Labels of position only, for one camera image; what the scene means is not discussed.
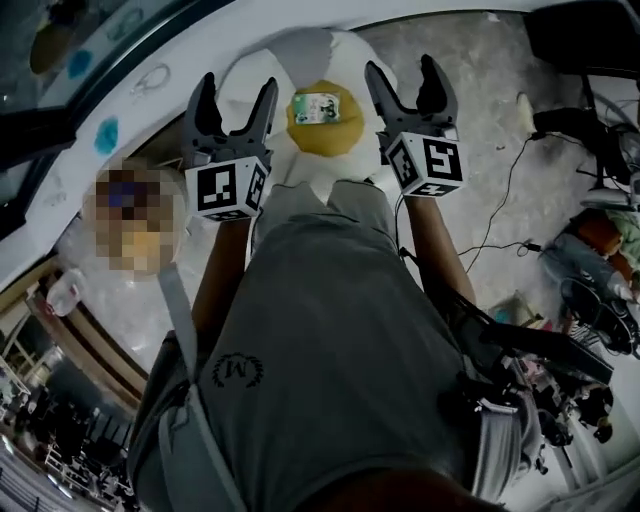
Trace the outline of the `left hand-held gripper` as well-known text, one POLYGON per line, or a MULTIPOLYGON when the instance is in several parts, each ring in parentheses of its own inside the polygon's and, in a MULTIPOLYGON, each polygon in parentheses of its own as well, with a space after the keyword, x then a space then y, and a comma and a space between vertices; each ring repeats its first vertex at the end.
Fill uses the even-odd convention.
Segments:
POLYGON ((215 76, 207 72, 192 92, 184 115, 182 150, 191 213, 213 221, 259 214, 272 152, 265 144, 278 100, 270 77, 261 87, 246 125, 227 134, 216 103, 215 76))

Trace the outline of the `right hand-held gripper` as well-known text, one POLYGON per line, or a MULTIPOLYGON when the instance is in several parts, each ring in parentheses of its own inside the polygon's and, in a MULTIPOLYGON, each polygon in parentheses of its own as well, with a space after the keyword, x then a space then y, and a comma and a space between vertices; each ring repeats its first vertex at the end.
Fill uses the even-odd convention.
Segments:
POLYGON ((466 148, 455 126, 458 101, 449 78, 428 54, 422 55, 420 70, 418 111, 401 104, 373 61, 366 64, 364 75, 375 111, 385 124, 386 132, 377 133, 383 164, 391 167, 401 194, 440 198, 464 186, 466 148))

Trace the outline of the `white petal-shaped chair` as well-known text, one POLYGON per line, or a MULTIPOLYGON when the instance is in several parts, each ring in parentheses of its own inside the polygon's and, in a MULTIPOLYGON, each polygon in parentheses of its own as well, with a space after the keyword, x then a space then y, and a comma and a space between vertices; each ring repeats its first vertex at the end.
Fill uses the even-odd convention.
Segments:
POLYGON ((272 152, 269 187, 308 183, 321 200, 326 200, 335 181, 362 181, 381 171, 377 133, 384 124, 375 111, 365 81, 369 61, 381 62, 374 49, 357 34, 305 28, 275 37, 229 68, 217 93, 227 132, 245 126, 259 89, 270 77, 277 81, 277 106, 266 138, 266 146, 272 152), (322 157, 302 152, 287 132, 287 106, 294 93, 320 80, 346 88, 362 109, 363 135, 345 155, 322 157))

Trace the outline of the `teal cover book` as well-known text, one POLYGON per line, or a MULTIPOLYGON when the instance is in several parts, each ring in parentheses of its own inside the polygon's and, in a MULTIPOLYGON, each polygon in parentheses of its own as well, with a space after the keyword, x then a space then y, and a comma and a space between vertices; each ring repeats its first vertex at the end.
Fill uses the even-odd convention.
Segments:
POLYGON ((340 121, 340 96, 325 92, 295 94, 292 109, 296 125, 338 123, 340 121))

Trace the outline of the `person's right forearm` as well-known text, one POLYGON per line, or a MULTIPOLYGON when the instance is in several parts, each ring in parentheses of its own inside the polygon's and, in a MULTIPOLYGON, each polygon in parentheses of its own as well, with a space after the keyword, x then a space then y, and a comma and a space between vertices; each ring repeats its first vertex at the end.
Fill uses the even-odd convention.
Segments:
POLYGON ((447 285, 476 304, 473 286, 436 201, 426 197, 406 197, 405 203, 425 292, 435 297, 447 285))

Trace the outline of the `person's left forearm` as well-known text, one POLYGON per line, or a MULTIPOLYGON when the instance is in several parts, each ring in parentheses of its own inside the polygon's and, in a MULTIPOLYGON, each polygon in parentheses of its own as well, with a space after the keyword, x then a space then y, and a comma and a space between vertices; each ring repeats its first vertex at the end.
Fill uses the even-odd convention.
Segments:
POLYGON ((210 353, 220 336, 243 278, 250 219, 221 223, 192 308, 199 353, 210 353))

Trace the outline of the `yellow round seat cushion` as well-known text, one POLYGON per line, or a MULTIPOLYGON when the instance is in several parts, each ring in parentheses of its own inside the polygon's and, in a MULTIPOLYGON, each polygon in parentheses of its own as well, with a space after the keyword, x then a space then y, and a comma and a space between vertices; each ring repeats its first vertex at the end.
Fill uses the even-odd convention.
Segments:
POLYGON ((297 90, 287 106, 287 132, 299 150, 322 157, 337 157, 349 153, 360 141, 365 127, 362 109, 344 87, 327 80, 297 90), (295 94, 333 93, 340 96, 340 121, 322 125, 296 125, 292 101, 295 94))

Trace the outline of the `large clear water jug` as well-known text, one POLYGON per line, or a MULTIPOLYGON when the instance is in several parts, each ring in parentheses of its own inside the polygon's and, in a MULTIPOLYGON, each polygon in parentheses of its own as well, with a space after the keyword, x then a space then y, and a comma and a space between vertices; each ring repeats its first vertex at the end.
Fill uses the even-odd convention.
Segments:
POLYGON ((77 268, 72 268, 49 288, 46 303, 57 317, 67 316, 86 295, 86 279, 77 268))

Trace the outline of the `person's grey shirt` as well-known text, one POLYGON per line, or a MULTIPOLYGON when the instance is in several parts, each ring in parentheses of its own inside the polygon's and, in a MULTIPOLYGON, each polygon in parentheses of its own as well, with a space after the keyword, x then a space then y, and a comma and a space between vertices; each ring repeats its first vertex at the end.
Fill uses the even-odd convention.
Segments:
POLYGON ((474 412, 500 352, 455 334, 401 261, 386 195, 340 180, 273 187, 214 349, 160 274, 173 329, 129 449, 143 512, 509 512, 541 429, 521 371, 516 413, 474 412))

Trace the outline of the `wooden steps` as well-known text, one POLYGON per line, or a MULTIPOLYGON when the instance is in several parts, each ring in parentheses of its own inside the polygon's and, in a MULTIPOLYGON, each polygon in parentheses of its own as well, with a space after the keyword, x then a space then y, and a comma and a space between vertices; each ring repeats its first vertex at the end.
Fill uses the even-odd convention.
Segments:
POLYGON ((148 373, 106 332, 92 313, 78 304, 67 316, 56 316, 46 303, 54 279, 36 283, 26 304, 53 342, 106 396, 126 412, 139 408, 148 373))

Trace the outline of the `black monitor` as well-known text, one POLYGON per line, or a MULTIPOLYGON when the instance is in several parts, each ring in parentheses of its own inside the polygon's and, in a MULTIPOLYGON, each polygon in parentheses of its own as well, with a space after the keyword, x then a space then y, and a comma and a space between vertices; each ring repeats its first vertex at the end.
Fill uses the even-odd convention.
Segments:
POLYGON ((480 335, 480 341, 511 352, 540 356, 565 373, 573 372, 605 386, 610 384, 613 375, 611 365, 565 334, 491 321, 480 335))

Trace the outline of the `black window frame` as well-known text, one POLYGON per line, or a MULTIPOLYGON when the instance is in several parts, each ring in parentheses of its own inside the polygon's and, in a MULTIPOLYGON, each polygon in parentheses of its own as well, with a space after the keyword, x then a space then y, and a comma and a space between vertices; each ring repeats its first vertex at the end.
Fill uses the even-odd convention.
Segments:
POLYGON ((234 0, 0 0, 0 240, 55 158, 148 55, 234 0))

